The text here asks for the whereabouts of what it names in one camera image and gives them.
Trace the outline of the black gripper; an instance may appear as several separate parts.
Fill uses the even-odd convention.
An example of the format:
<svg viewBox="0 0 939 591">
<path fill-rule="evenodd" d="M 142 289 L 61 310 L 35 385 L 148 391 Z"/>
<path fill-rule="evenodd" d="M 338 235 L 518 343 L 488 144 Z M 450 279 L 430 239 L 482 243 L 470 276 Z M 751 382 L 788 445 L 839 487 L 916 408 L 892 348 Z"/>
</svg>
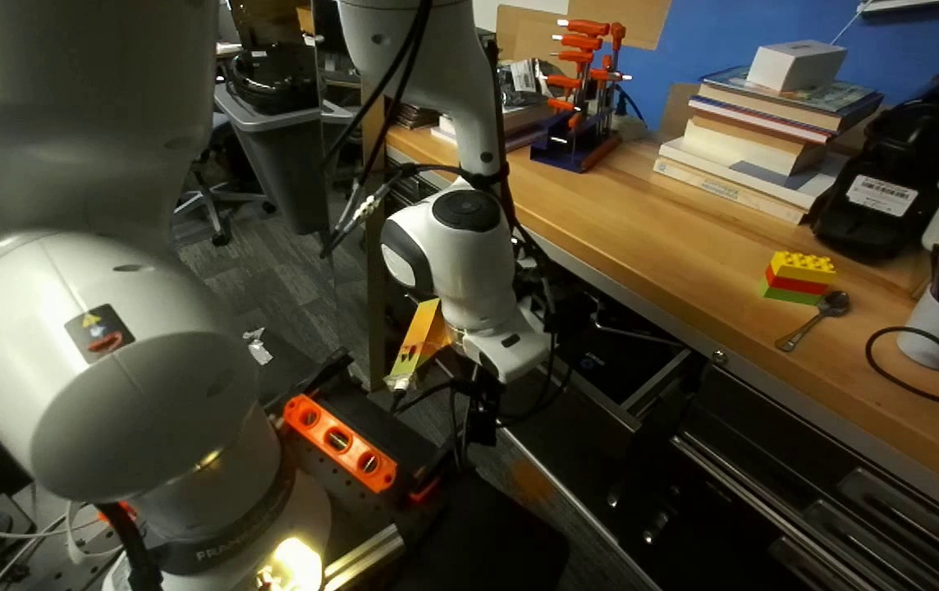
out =
<svg viewBox="0 0 939 591">
<path fill-rule="evenodd" d="M 499 431 L 499 398 L 501 385 L 477 369 L 466 382 L 470 408 L 466 408 L 466 441 L 492 445 Z"/>
</svg>

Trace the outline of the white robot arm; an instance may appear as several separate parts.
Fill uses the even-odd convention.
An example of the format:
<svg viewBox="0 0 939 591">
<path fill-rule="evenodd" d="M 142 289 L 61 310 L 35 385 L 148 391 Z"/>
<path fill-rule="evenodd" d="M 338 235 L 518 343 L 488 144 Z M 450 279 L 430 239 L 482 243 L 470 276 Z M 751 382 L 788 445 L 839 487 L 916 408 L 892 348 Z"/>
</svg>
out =
<svg viewBox="0 0 939 591">
<path fill-rule="evenodd" d="M 169 246 L 215 0 L 0 0 L 0 445 L 129 533 L 101 591 L 318 591 L 331 504 Z"/>
</svg>

